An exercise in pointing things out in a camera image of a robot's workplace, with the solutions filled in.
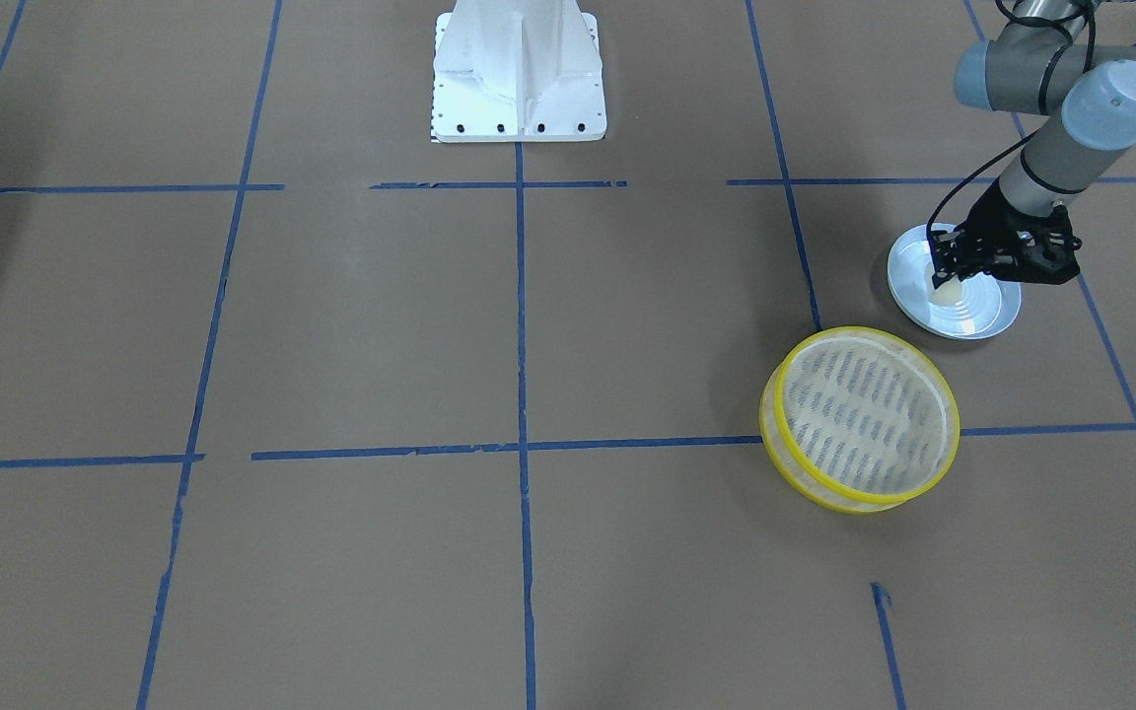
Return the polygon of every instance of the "blue joint cap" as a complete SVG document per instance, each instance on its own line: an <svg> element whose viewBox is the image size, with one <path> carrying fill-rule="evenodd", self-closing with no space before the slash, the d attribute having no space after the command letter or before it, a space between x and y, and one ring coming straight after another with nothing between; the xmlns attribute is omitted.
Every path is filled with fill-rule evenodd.
<svg viewBox="0 0 1136 710"><path fill-rule="evenodd" d="M988 41L978 41L959 59L954 69L954 95L963 107L992 111L988 102Z"/></svg>
<svg viewBox="0 0 1136 710"><path fill-rule="evenodd" d="M1095 150L1136 144L1136 62L1100 64L1063 99L1063 127L1077 143Z"/></svg>

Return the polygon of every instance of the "white plastic stand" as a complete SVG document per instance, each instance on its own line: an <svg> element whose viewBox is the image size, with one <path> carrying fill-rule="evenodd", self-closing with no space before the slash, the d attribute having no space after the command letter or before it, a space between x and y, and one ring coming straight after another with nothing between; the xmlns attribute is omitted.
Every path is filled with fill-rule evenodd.
<svg viewBox="0 0 1136 710"><path fill-rule="evenodd" d="M459 0L437 18L432 137L599 140L599 22L577 0Z"/></svg>

